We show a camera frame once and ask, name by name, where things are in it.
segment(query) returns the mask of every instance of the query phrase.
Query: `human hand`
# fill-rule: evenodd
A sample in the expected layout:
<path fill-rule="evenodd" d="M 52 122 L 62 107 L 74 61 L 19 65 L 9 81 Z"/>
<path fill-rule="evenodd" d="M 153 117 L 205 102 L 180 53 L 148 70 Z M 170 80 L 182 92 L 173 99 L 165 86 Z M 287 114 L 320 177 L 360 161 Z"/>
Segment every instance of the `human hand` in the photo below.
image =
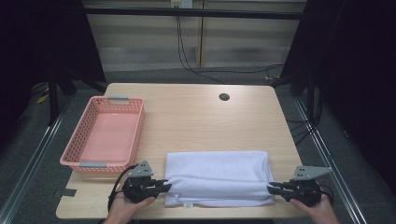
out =
<path fill-rule="evenodd" d="M 110 211 L 104 223 L 111 224 L 127 224 L 132 220 L 136 211 L 149 206 L 155 201 L 154 197 L 149 197 L 140 203 L 132 203 L 125 194 L 121 191 L 114 197 L 114 201 L 111 204 Z"/>
<path fill-rule="evenodd" d="M 337 215 L 332 209 L 329 197 L 326 194 L 321 195 L 320 203 L 312 207 L 308 207 L 302 202 L 290 199 L 290 203 L 297 209 L 309 215 L 316 224 L 339 224 Z"/>

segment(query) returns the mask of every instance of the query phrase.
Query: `wooden table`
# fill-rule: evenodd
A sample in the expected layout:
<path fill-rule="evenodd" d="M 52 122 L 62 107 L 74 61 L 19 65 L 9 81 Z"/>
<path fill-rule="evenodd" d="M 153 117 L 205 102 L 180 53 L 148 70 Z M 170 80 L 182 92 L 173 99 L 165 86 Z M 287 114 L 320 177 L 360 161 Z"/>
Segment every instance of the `wooden table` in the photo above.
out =
<path fill-rule="evenodd" d="M 228 101 L 219 95 L 227 93 Z M 261 149 L 277 182 L 289 181 L 301 165 L 288 125 L 273 88 L 265 86 L 114 83 L 108 96 L 134 96 L 145 100 L 146 116 L 135 162 L 148 160 L 153 178 L 164 177 L 167 152 Z M 73 172 L 63 196 L 59 218 L 104 218 L 115 175 Z M 276 197 L 276 203 L 259 207 L 165 207 L 164 195 L 142 209 L 136 219 L 178 218 L 280 218 L 303 213 Z"/>

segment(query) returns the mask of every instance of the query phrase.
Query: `plastic basket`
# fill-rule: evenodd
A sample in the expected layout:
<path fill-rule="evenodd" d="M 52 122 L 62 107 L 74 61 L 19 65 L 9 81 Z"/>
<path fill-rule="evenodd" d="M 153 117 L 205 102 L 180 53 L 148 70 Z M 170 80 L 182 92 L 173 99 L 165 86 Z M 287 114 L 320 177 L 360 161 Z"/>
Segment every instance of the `plastic basket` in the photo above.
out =
<path fill-rule="evenodd" d="M 121 173 L 134 163 L 144 114 L 142 99 L 93 96 L 61 164 L 77 172 Z"/>

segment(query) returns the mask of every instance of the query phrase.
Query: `folded towel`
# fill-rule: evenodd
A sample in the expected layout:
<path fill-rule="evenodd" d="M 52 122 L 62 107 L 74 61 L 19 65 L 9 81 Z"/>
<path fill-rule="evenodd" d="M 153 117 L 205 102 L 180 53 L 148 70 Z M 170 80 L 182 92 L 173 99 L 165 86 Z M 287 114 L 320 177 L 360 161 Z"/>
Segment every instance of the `folded towel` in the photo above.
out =
<path fill-rule="evenodd" d="M 274 181 L 265 151 L 168 153 L 165 178 L 172 188 L 165 205 L 259 206 L 273 203 Z"/>

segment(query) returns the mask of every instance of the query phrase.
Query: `electrical outlet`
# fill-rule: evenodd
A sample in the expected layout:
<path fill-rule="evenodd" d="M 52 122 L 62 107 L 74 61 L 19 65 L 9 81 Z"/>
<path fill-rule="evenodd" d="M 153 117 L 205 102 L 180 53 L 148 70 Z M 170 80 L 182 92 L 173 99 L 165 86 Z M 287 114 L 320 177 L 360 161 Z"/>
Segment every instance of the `electrical outlet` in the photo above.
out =
<path fill-rule="evenodd" d="M 181 0 L 171 0 L 171 8 L 181 8 Z"/>
<path fill-rule="evenodd" d="M 192 0 L 181 0 L 182 8 L 192 8 Z"/>

